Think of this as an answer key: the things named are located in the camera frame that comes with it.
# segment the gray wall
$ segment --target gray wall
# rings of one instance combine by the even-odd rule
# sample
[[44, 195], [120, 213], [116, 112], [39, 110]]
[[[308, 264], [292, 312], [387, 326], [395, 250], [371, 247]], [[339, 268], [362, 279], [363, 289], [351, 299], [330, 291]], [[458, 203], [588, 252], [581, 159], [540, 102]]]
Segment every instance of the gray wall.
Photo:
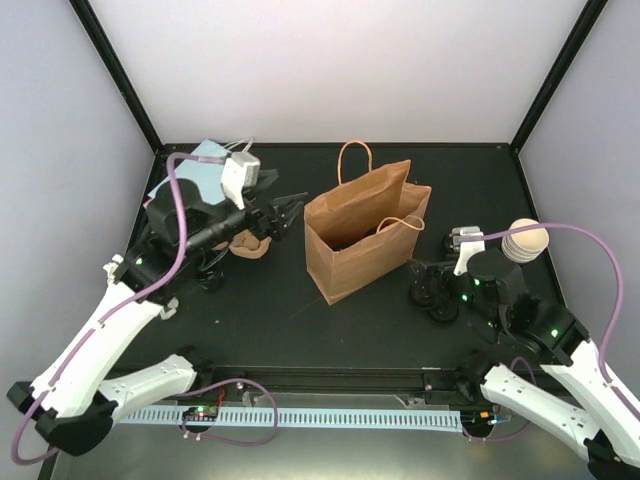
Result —
[[[11, 0], [0, 15], [0, 394], [42, 372], [102, 296], [153, 155], [65, 0]], [[9, 445], [21, 416], [0, 400], [0, 478], [35, 479]], [[24, 455], [42, 453], [31, 431]]]
[[[636, 395], [640, 395], [639, 24], [640, 2], [609, 2], [522, 154], [541, 217], [602, 234], [622, 262], [627, 295], [608, 358]], [[614, 298], [608, 260], [599, 247], [578, 234], [551, 237], [569, 305], [600, 341]]]

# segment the paper bag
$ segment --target paper bag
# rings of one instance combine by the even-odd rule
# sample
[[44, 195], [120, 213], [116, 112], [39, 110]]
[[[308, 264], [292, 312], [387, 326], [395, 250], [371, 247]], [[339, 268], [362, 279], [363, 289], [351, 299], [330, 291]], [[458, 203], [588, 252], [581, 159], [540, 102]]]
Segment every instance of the paper bag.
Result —
[[[342, 183], [341, 159], [353, 143], [369, 155], [369, 173]], [[338, 183], [304, 209], [307, 271], [329, 305], [404, 264], [413, 249], [431, 187], [406, 183], [411, 160], [372, 170], [369, 147], [345, 144]]]

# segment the purple cable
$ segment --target purple cable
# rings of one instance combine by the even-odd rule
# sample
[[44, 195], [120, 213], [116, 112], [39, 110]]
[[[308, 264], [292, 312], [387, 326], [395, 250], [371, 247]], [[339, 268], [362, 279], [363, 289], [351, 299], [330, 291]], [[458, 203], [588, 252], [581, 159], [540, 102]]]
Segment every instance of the purple cable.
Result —
[[[521, 363], [521, 364], [523, 364], [525, 366], [525, 368], [529, 371], [529, 376], [531, 377], [531, 383], [536, 385], [536, 377], [533, 374], [533, 369], [531, 368], [531, 365], [529, 365], [529, 362], [527, 362], [524, 359], [524, 357], [516, 357], [516, 358], [514, 358], [513, 361], [511, 362], [511, 365], [509, 365], [509, 370], [513, 370], [513, 367], [515, 367], [518, 363]], [[500, 437], [500, 438], [491, 438], [491, 437], [476, 438], [476, 437], [472, 437], [471, 435], [469, 435], [469, 432], [467, 432], [467, 429], [464, 428], [464, 427], [462, 427], [462, 432], [467, 436], [467, 438], [470, 441], [471, 440], [477, 440], [479, 442], [503, 443], [503, 442], [510, 442], [512, 440], [516, 440], [516, 439], [520, 438], [527, 430], [529, 430], [529, 428], [531, 428], [531, 422], [529, 420], [527, 420], [527, 423], [520, 430], [518, 430], [515, 433], [512, 433], [511, 435], [507, 435], [506, 437]]]
[[[165, 273], [160, 280], [158, 280], [152, 285], [149, 285], [147, 288], [139, 291], [135, 295], [132, 295], [131, 297], [127, 298], [126, 300], [122, 301], [115, 307], [111, 308], [108, 312], [106, 312], [98, 320], [98, 323], [100, 325], [104, 324], [109, 319], [109, 317], [111, 317], [114, 313], [116, 313], [120, 309], [129, 305], [131, 302], [135, 302], [137, 300], [140, 300], [141, 298], [145, 298], [149, 294], [155, 292], [159, 288], [166, 285], [173, 278], [173, 276], [178, 272], [178, 270], [180, 269], [180, 266], [182, 265], [182, 262], [184, 261], [184, 257], [187, 249], [187, 218], [184, 211], [184, 204], [182, 203], [182, 195], [180, 194], [180, 185], [178, 183], [178, 179], [176, 177], [176, 172], [175, 172], [175, 162], [178, 159], [195, 160], [195, 161], [205, 162], [205, 163], [218, 163], [218, 164], [224, 163], [224, 160], [220, 158], [200, 157], [197, 155], [190, 155], [188, 153], [175, 152], [169, 155], [169, 158], [167, 158], [167, 164], [166, 164], [167, 176], [169, 177], [169, 185], [171, 187], [171, 194], [173, 195], [173, 201], [176, 206], [176, 217], [178, 221], [178, 252], [176, 254], [176, 259], [173, 262], [173, 265], [171, 266], [169, 271], [167, 271], [167, 273]], [[89, 338], [91, 338], [91, 335], [94, 332], [95, 332], [95, 329], [93, 328], [87, 330], [87, 332], [78, 341], [78, 343], [74, 345], [74, 347], [69, 352], [69, 355], [67, 355], [65, 359], [60, 363], [60, 366], [51, 377], [51, 380], [49, 380], [50, 387], [53, 388], [53, 386], [58, 382], [58, 380], [60, 380], [60, 377], [62, 376], [65, 369], [69, 366], [69, 363], [71, 363], [71, 360], [73, 360], [73, 358], [80, 351], [80, 349], [87, 343], [87, 341], [89, 340]], [[35, 411], [38, 409], [38, 407], [40, 407], [40, 405], [42, 404], [42, 401], [45, 399], [48, 393], [49, 393], [48, 391], [42, 392], [40, 396], [33, 402], [31, 407], [29, 407], [29, 410], [27, 410], [27, 412], [24, 414], [22, 423], [18, 428], [18, 430], [16, 431], [15, 435], [13, 436], [13, 441], [11, 442], [11, 459], [17, 465], [33, 465], [34, 463], [39, 463], [58, 453], [58, 449], [53, 449], [39, 457], [25, 459], [20, 456], [20, 452], [19, 452], [20, 440], [22, 438], [22, 435], [24, 434], [27, 424], [29, 423], [29, 420], [31, 420], [31, 417], [33, 416]]]
[[[613, 330], [615, 329], [618, 323], [618, 319], [620, 317], [620, 310], [622, 308], [622, 300], [624, 298], [624, 279], [622, 278], [622, 268], [620, 266], [620, 263], [618, 262], [618, 259], [616, 258], [615, 253], [613, 253], [613, 250], [611, 249], [611, 247], [607, 245], [604, 240], [602, 240], [600, 237], [598, 237], [594, 233], [591, 233], [590, 231], [585, 230], [584, 228], [576, 227], [575, 225], [568, 225], [566, 223], [538, 223], [536, 225], [527, 225], [526, 227], [518, 227], [512, 230], [504, 230], [502, 232], [492, 233], [490, 235], [484, 235], [483, 237], [480, 238], [480, 240], [483, 240], [485, 242], [489, 240], [497, 240], [499, 238], [506, 237], [507, 235], [512, 235], [514, 233], [520, 233], [520, 232], [527, 232], [529, 230], [537, 230], [539, 228], [549, 228], [549, 229], [558, 228], [563, 230], [573, 230], [574, 232], [582, 233], [583, 235], [586, 235], [587, 237], [591, 238], [593, 241], [595, 241], [598, 245], [602, 247], [602, 249], [606, 252], [607, 256], [609, 257], [611, 264], [613, 265], [613, 271], [615, 273], [616, 287], [617, 287], [616, 300], [613, 306], [613, 312], [611, 313], [611, 318], [609, 319], [609, 322], [607, 323], [607, 326], [604, 330], [604, 335], [602, 336], [602, 344], [600, 345], [600, 355], [598, 357], [598, 366], [600, 367], [600, 372], [602, 373], [602, 376], [604, 377], [605, 381], [607, 383], [611, 383], [612, 379], [611, 379], [611, 376], [609, 375], [607, 362], [606, 362], [607, 349], [609, 347], [609, 342], [611, 341]], [[463, 242], [473, 242], [477, 240], [478, 240], [477, 237], [476, 238], [469, 237], [469, 238], [462, 239]], [[622, 393], [622, 391], [618, 387], [615, 387], [613, 385], [611, 386], [611, 391], [618, 397], [618, 399], [620, 399], [620, 401], [633, 414], [633, 416], [636, 417], [638, 421], [640, 421], [640, 411], [631, 403], [631, 401], [624, 395], [624, 393]]]
[[[256, 387], [258, 390], [264, 393], [269, 399], [269, 401], [271, 402], [271, 405], [273, 406], [273, 426], [271, 427], [271, 432], [269, 433], [269, 435], [267, 435], [261, 440], [256, 440], [255, 442], [244, 442], [242, 440], [233, 440], [231, 438], [218, 437], [216, 435], [200, 434], [200, 437], [206, 440], [215, 440], [217, 442], [228, 443], [229, 445], [236, 445], [238, 447], [259, 447], [260, 445], [264, 445], [265, 443], [268, 443], [271, 440], [273, 440], [273, 437], [276, 436], [276, 433], [278, 431], [278, 406], [276, 405], [276, 401], [273, 398], [273, 396], [269, 393], [269, 391], [259, 383], [254, 382], [253, 380], [248, 380], [246, 378], [231, 378], [228, 380], [223, 380], [222, 382], [214, 383], [212, 385], [209, 385], [208, 387], [201, 388], [200, 390], [194, 390], [193, 392], [181, 393], [180, 395], [174, 395], [174, 396], [175, 397], [191, 397], [193, 395], [199, 395], [200, 393], [208, 392], [210, 390], [214, 390], [216, 388], [224, 387], [225, 385], [229, 385], [231, 383], [238, 383], [238, 382], [246, 383], [247, 385], [252, 385]], [[187, 431], [188, 420], [189, 420], [189, 417], [185, 418], [184, 421], [182, 422], [182, 431], [184, 432], [185, 435], [198, 435], [198, 434], [194, 434], [193, 432]]]

